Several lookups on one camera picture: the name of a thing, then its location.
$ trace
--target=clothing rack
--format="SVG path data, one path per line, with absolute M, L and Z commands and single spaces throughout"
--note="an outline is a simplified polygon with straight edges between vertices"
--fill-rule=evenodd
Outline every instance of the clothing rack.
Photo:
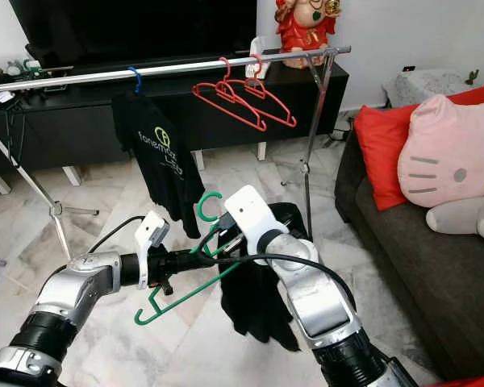
M 309 161 L 312 153 L 312 148 L 314 146 L 314 138 L 317 133 L 319 126 L 319 119 L 323 111 L 324 100 L 326 98 L 326 92 L 328 89 L 328 84 L 330 81 L 330 76 L 332 75 L 332 65 L 336 56 L 342 53 L 351 52 L 351 47 L 338 47 L 338 48 L 323 48 L 318 50 L 300 51 L 300 52 L 284 52 L 279 54 L 262 55 L 260 57 L 262 63 L 276 62 L 285 59 L 306 59 L 307 63 L 312 72 L 315 84 L 319 88 L 319 97 L 314 109 L 314 114 L 311 122 L 311 127 L 308 136 L 308 147 L 305 152 L 305 156 L 300 160 L 301 163 L 301 173 L 303 174 L 305 183 L 305 205 L 307 208 L 307 224 L 308 224 L 308 234 L 312 237 L 312 225 L 311 225 L 311 204 L 310 204 L 310 187 L 309 187 Z M 325 56 L 325 64 L 321 73 L 314 66 L 312 58 L 315 56 Z M 244 65 L 254 65 L 258 63 L 258 59 L 254 57 L 245 57 L 230 59 L 228 61 L 230 66 L 244 66 Z M 173 64 L 167 66 L 151 67 L 146 69 L 138 69 L 137 73 L 142 77 L 147 76 L 164 76 L 169 74 L 177 73 L 190 73 L 201 70 L 208 69 L 223 69 L 226 67 L 226 63 L 222 60 L 213 60 L 207 62 L 199 63 L 189 63 L 189 64 Z M 15 83 L 8 83 L 0 85 L 1 91 L 17 91 L 24 89 L 40 89 L 49 86 L 61 86 L 61 85 L 75 85 L 80 83 L 92 83 L 100 81 L 111 81 L 115 79 L 124 79 L 130 77 L 136 77 L 137 74 L 131 70 L 122 71 L 112 71 L 107 73 L 93 73 L 84 75 L 75 75 L 70 77 L 60 77 L 51 79 L 41 79 L 36 81 L 22 81 Z M 10 157 L 12 163 L 18 165 L 15 158 L 9 153 L 7 146 L 0 140 L 0 151 L 6 156 Z M 63 207 L 58 201 L 53 200 L 44 189 L 44 187 L 21 165 L 17 168 L 19 174 L 23 179 L 29 184 L 30 187 L 45 201 L 50 209 L 50 216 L 53 219 L 57 235 L 59 237 L 60 243 L 63 247 L 65 255 L 71 259 L 72 253 L 69 248 L 68 240 L 66 239 L 65 229 L 62 223 L 62 214 L 66 210 L 68 212 L 74 212 L 79 214 L 98 214 L 97 210 L 83 210 L 77 208 Z

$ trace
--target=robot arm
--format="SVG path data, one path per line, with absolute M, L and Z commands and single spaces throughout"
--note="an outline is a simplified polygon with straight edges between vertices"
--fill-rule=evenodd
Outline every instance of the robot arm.
M 271 266 L 286 287 L 294 318 L 330 386 L 416 386 L 399 364 L 385 362 L 374 350 L 344 286 L 317 268 L 277 258 L 319 263 L 313 243 L 288 234 L 252 187 L 241 189 L 225 206 L 250 254 Z M 20 332 L 0 350 L 0 387 L 57 385 L 67 349 L 101 296 L 122 285 L 154 285 L 215 263 L 201 252 L 158 247 L 168 229 L 163 219 L 149 214 L 136 232 L 138 254 L 88 253 L 53 273 Z

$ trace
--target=white wall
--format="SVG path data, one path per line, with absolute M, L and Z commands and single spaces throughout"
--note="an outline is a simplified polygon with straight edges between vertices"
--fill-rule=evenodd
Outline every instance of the white wall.
M 383 105 L 381 85 L 406 65 L 450 66 L 464 74 L 478 67 L 484 72 L 484 0 L 342 0 L 341 4 L 343 13 L 330 44 L 353 48 L 336 60 L 350 75 L 344 109 Z M 259 0 L 259 10 L 257 30 L 274 33 L 275 0 Z
M 8 0 L 0 0 L 0 67 L 8 60 L 27 58 L 27 37 Z

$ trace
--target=black t-shirt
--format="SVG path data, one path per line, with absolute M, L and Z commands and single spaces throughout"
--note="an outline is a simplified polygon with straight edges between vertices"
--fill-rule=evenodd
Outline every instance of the black t-shirt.
M 119 95 L 111 105 L 116 135 L 124 151 L 134 152 L 151 199 L 172 220 L 183 220 L 189 238 L 199 238 L 193 205 L 204 186 L 179 130 L 147 97 Z

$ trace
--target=television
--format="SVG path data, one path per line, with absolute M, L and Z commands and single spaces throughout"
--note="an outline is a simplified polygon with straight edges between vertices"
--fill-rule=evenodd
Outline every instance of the television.
M 42 67 L 136 65 L 248 51 L 257 0 L 10 0 Z

